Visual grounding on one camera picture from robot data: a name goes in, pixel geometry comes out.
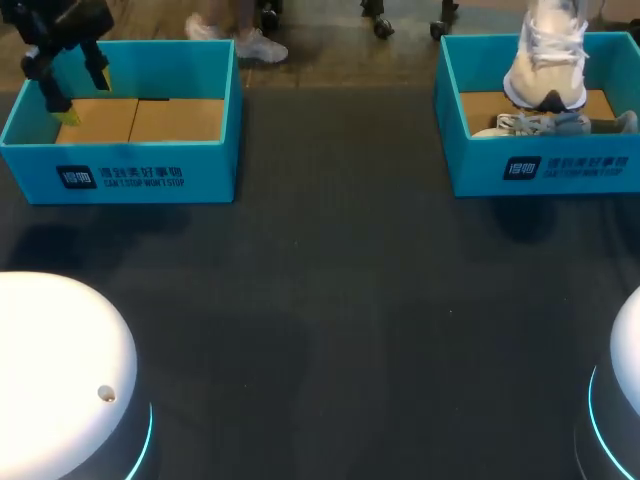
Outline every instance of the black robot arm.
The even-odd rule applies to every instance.
[[[33,45],[21,62],[25,76],[37,81],[47,110],[63,123],[77,125],[71,100],[60,91],[52,70],[53,59],[78,45],[85,67],[99,90],[110,90],[109,61],[97,40],[113,28],[106,0],[0,0],[5,23],[16,27],[23,41]]]

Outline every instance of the white dome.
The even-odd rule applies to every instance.
[[[622,306],[613,324],[611,360],[620,388],[640,415],[640,288]]]
[[[53,480],[82,464],[120,422],[136,372],[131,333],[98,292],[0,273],[0,478]]]

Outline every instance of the small hole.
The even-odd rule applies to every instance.
[[[98,389],[98,396],[107,403],[116,401],[116,392],[108,385],[103,385]]]

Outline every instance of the gray mat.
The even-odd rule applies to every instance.
[[[455,200],[430,97],[250,91],[230,206],[31,208],[0,167],[5,269],[121,310],[163,479],[573,478],[640,200]]]

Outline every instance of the printed logo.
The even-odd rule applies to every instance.
[[[60,180],[65,188],[71,190],[96,188],[91,170],[85,165],[69,165],[56,167]]]
[[[538,173],[541,157],[512,157],[507,162],[504,180],[533,180]]]

